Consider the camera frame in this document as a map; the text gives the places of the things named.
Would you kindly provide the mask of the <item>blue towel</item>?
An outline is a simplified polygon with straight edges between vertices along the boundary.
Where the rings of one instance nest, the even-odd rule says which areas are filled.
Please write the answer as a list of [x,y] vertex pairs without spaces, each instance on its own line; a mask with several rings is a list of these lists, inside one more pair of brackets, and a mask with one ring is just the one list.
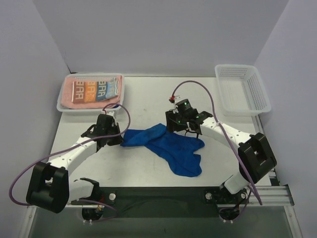
[[202,173],[201,155],[195,152],[205,146],[204,142],[201,139],[170,133],[161,123],[145,130],[127,130],[121,146],[146,147],[165,159],[171,171],[178,176],[192,178]]

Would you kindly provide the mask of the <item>orange patterned towel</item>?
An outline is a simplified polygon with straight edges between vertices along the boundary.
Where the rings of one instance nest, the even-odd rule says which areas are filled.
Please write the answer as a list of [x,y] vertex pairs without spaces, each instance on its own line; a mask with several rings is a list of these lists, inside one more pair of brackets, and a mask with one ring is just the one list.
[[98,78],[97,80],[75,80],[72,83],[72,103],[87,104],[112,99],[119,95],[118,80]]

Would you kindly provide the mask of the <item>pink towel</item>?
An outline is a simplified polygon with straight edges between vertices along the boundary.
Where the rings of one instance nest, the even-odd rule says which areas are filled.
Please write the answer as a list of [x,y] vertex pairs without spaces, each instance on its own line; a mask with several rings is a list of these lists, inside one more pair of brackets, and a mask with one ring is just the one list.
[[122,74],[81,73],[65,77],[58,98],[60,112],[92,112],[114,104],[122,104],[124,98],[124,76]]

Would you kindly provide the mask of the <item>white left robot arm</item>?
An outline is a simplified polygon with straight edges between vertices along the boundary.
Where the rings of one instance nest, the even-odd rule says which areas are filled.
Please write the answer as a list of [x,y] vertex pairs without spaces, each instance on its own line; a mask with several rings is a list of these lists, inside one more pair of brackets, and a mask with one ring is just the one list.
[[90,178],[70,179],[70,175],[104,146],[122,142],[114,115],[100,114],[97,122],[81,134],[74,149],[34,166],[26,201],[54,213],[61,212],[67,203],[80,199],[100,202],[103,195],[99,182]]

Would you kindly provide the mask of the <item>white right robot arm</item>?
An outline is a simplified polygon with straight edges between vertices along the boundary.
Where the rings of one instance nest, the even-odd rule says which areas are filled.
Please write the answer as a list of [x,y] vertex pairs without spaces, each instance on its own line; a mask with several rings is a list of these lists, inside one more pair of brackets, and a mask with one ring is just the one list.
[[165,112],[169,132],[191,131],[215,139],[231,148],[238,156],[239,171],[222,185],[230,194],[237,194],[254,185],[277,165],[276,158],[266,136],[260,132],[249,134],[218,121],[215,115],[198,112],[188,99],[172,96],[173,109]]

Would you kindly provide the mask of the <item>white right plastic basket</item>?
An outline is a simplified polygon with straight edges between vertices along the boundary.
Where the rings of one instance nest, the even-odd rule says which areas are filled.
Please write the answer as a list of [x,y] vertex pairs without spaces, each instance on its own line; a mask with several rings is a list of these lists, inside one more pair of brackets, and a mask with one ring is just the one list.
[[214,70],[226,116],[252,117],[271,111],[265,86],[256,67],[219,64]]

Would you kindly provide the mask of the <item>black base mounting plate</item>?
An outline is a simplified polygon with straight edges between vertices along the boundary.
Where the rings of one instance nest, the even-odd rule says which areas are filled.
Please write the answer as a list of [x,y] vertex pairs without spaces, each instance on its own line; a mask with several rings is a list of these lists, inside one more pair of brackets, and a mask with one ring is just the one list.
[[236,218],[247,200],[244,188],[230,194],[218,186],[195,187],[101,187],[95,198],[82,198],[86,220],[110,218]]

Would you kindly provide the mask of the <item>aluminium frame rail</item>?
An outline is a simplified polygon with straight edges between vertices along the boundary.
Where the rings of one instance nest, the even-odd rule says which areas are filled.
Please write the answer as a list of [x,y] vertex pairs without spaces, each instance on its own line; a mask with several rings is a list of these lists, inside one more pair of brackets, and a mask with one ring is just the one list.
[[[238,160],[233,150],[202,135],[204,148],[202,173],[194,178],[175,175],[168,163],[144,146],[106,146],[86,159],[70,179],[89,178],[101,187],[195,187],[220,186],[236,174]],[[256,187],[247,210],[234,222],[214,218],[113,218],[101,222],[81,222],[72,217],[79,205],[67,205],[54,215],[41,212],[33,236],[39,238],[285,238],[293,235],[295,226],[285,211],[294,201],[288,186],[273,186],[269,177]]]

